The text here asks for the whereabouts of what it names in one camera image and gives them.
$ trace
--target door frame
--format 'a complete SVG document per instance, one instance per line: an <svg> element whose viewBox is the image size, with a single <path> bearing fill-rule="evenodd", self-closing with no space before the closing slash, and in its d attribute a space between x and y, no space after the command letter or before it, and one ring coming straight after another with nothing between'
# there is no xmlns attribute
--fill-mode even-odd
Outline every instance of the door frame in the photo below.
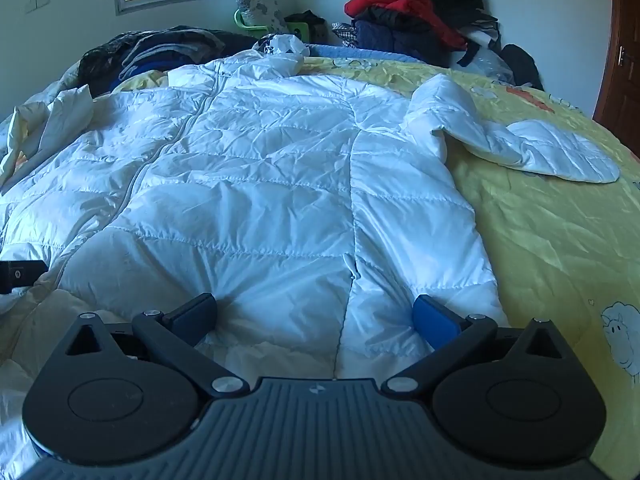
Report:
<svg viewBox="0 0 640 480"><path fill-rule="evenodd" d="M602 85L600 86L600 95L596 111L593 113L593 120L600 123L607 105L607 99L611 91L613 83L614 71L618 65L618 49L620 48L620 19L622 11L622 0L612 0L611 6L611 35L609 38L609 53L607 54L607 63L602 77Z"/></svg>

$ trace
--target floral pillow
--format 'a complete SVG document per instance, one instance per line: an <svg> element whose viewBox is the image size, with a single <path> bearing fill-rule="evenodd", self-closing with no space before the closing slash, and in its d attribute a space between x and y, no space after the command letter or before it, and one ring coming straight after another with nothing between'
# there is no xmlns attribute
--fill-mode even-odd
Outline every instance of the floral pillow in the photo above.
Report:
<svg viewBox="0 0 640 480"><path fill-rule="evenodd" d="M269 32L288 34L289 28L276 0L236 0L245 25L267 27Z"/></svg>

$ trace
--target round black disc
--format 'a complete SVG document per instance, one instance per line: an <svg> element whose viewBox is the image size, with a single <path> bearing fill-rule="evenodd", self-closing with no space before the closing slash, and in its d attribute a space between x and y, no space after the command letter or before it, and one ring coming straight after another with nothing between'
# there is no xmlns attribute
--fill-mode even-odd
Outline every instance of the round black disc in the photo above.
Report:
<svg viewBox="0 0 640 480"><path fill-rule="evenodd" d="M24 425L47 454L79 465L132 462L175 442L196 418L197 393L178 372L127 358L94 367L82 357L54 381L38 379L25 399Z"/></svg>
<svg viewBox="0 0 640 480"><path fill-rule="evenodd" d="M516 466L577 460L600 436L604 420L600 398L575 374L528 373L501 362L445 378L434 391L433 411L462 447Z"/></svg>

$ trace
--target black robotic device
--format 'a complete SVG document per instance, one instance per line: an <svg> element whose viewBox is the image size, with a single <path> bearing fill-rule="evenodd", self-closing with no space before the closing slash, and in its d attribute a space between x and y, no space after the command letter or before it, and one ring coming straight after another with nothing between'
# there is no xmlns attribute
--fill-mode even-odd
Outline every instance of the black robotic device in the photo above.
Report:
<svg viewBox="0 0 640 480"><path fill-rule="evenodd" d="M435 352L386 380L261 378L193 349L203 294L127 324L81 314L22 411L42 457L23 480L606 480L589 462L604 402L548 320L500 329L427 296Z"/></svg>

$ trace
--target green plastic chair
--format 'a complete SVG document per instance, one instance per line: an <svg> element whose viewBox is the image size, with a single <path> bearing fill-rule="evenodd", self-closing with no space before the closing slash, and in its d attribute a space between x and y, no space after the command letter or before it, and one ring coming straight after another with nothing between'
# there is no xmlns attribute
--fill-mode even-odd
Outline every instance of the green plastic chair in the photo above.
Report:
<svg viewBox="0 0 640 480"><path fill-rule="evenodd" d="M262 25L245 25L240 9L236 10L236 13L234 14L234 21L245 34L253 36L254 38L260 39L265 34L269 33L268 27L263 27ZM292 22L287 23L287 27L289 27L290 33L295 34L302 43L310 42L311 34L309 33L309 26L307 23Z"/></svg>

